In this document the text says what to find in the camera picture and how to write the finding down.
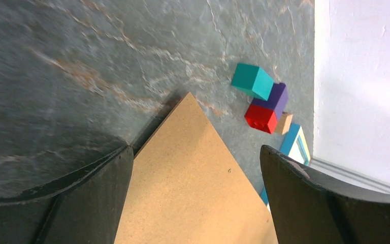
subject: gray marble surface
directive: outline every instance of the gray marble surface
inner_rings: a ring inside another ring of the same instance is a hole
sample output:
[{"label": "gray marble surface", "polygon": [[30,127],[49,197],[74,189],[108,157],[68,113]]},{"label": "gray marble surface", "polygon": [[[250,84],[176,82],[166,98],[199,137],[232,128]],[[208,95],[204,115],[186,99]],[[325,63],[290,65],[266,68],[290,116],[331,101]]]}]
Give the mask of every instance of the gray marble surface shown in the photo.
[{"label": "gray marble surface", "polygon": [[186,92],[260,191],[283,136],[246,124],[234,68],[287,84],[312,150],[313,45],[313,0],[0,0],[0,196],[138,150]]}]

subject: red cube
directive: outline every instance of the red cube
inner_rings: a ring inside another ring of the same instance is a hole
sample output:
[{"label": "red cube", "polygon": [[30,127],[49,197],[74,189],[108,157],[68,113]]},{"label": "red cube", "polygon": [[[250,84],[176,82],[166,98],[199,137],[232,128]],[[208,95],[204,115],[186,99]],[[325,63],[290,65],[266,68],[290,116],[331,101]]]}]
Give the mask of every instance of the red cube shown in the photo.
[{"label": "red cube", "polygon": [[250,104],[244,115],[250,127],[273,134],[277,126],[274,110]]}]

